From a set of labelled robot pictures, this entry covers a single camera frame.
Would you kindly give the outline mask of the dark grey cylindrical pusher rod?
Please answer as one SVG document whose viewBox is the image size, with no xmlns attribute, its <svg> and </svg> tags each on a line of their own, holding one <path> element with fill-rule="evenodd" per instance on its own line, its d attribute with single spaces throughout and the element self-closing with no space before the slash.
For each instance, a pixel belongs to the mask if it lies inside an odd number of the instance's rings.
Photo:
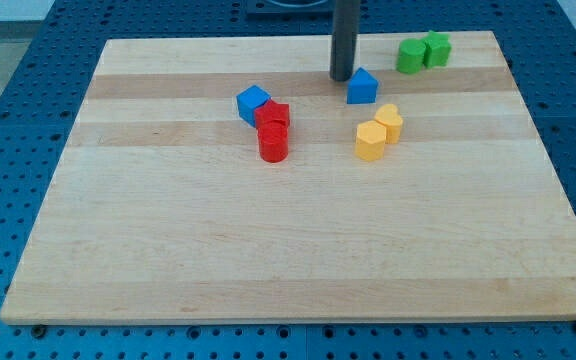
<svg viewBox="0 0 576 360">
<path fill-rule="evenodd" d="M 337 82 L 350 79 L 359 33 L 360 0 L 336 0 L 333 11 L 329 76 Z"/>
</svg>

